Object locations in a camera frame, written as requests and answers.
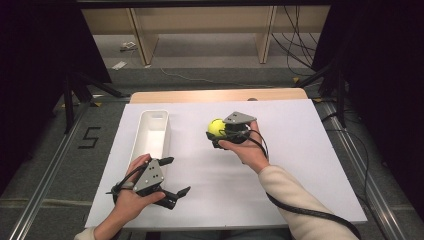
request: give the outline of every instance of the white tabletop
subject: white tabletop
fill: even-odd
[[[351,222],[366,221],[312,102],[275,100],[128,104],[86,227],[100,224],[113,208],[111,195],[105,193],[124,177],[140,114],[146,110],[169,112],[169,155],[175,160],[167,167],[162,187],[174,193],[187,186],[191,190],[173,210],[148,206],[126,227],[163,231],[286,225],[256,174],[231,151],[214,149],[206,138],[208,123],[233,111],[258,119],[271,164],[291,172],[336,215]]]

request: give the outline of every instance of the floor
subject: floor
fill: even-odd
[[[275,37],[303,62],[309,59],[304,51],[290,45],[283,35]],[[319,34],[302,34],[306,46],[314,48]],[[191,81],[190,85],[181,85],[180,89],[196,88],[195,82],[204,82],[199,88],[243,88],[285,86],[290,87],[297,78],[303,79],[313,71],[304,64],[287,57],[287,54],[271,40],[266,64],[259,64],[251,34],[197,34],[197,35],[161,35],[150,66],[143,66],[138,52],[134,50],[120,52],[123,43],[133,42],[132,36],[95,36],[96,43],[109,69],[113,84],[117,88],[137,91],[140,86],[154,90],[153,85],[143,85],[139,74],[149,76],[148,81],[167,89],[172,78]],[[120,70],[112,67],[124,61]],[[278,81],[261,80],[250,73],[260,73],[263,78],[275,78]],[[305,88],[310,98],[318,96],[319,81]],[[98,89],[94,94],[104,95]],[[119,116],[128,99],[114,99],[105,94],[96,99],[99,106],[90,106],[76,101],[75,111],[79,121],[78,129],[72,137],[64,136],[65,115],[62,102],[54,109],[55,118],[49,122],[37,146],[34,157],[24,163],[15,175],[9,187],[0,198],[0,239],[9,239],[12,230],[22,230],[20,239],[63,239],[72,238],[80,232],[90,210],[96,182],[101,178],[114,133],[119,125]],[[321,99],[315,106],[324,119],[335,111],[333,99]],[[390,170],[381,164],[381,156],[361,124],[360,116],[347,100],[345,106],[347,128],[340,127],[337,119],[328,118],[323,124],[342,163],[352,188],[365,201],[361,204],[369,219],[366,224],[358,225],[363,239],[422,239],[424,223],[409,204]],[[84,149],[88,129],[98,131],[96,147]],[[51,174],[46,179],[45,173]],[[366,195],[364,194],[364,176]],[[34,193],[43,192],[37,199]],[[34,204],[35,214],[26,212]],[[145,233],[124,231],[119,239],[143,239]]]

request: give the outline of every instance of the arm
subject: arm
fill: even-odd
[[[128,167],[127,174],[149,159],[150,155],[146,154],[132,161]],[[131,182],[136,177],[136,175],[133,175],[128,181]],[[115,207],[107,218],[99,226],[88,228],[79,233],[74,240],[111,239],[127,222],[136,218],[147,205],[155,203],[164,197],[165,194],[163,192],[155,192],[146,197],[140,197],[132,190],[121,190]]]
[[[256,122],[250,124],[252,130],[259,132]],[[262,142],[255,132],[251,138]],[[242,144],[219,141],[221,147],[237,154],[240,160],[258,173],[259,181],[265,191],[279,202],[326,213],[331,213],[314,196],[307,192],[302,185],[283,168],[271,166],[262,150],[253,142],[246,140]],[[357,239],[345,226],[336,222],[302,214],[291,213],[278,209],[295,239]]]

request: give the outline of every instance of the person's right hand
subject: person's right hand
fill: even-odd
[[[251,130],[259,132],[258,123],[253,121],[249,124]],[[262,143],[262,138],[256,132],[251,131],[250,137],[255,141]],[[218,144],[224,149],[233,151],[240,160],[259,173],[263,168],[269,166],[268,159],[265,157],[262,149],[250,140],[246,140],[241,144],[235,144],[226,140],[220,140]]]

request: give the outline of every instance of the black stand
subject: black stand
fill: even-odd
[[[330,95],[331,92],[337,88],[337,109],[336,116],[343,128],[346,127],[344,119],[344,98],[345,98],[345,81],[343,77],[343,70],[345,70],[349,57],[354,44],[358,40],[362,31],[366,27],[366,17],[372,16],[376,11],[380,1],[367,0],[362,8],[358,10],[355,19],[352,22],[349,30],[346,32],[340,48],[337,50],[332,61],[316,72],[314,75],[308,77],[303,81],[299,81],[294,87],[303,88],[313,83],[321,77],[324,77],[319,93],[321,96]]]
[[[65,110],[66,110],[66,130],[65,133],[68,133],[74,124],[74,110],[72,102],[72,92],[75,93],[80,102],[90,102],[93,99],[93,95],[87,88],[87,84],[92,84],[93,86],[111,94],[117,98],[129,97],[130,94],[122,94],[119,91],[95,80],[83,73],[68,72],[65,76],[63,84],[63,97],[65,100]]]

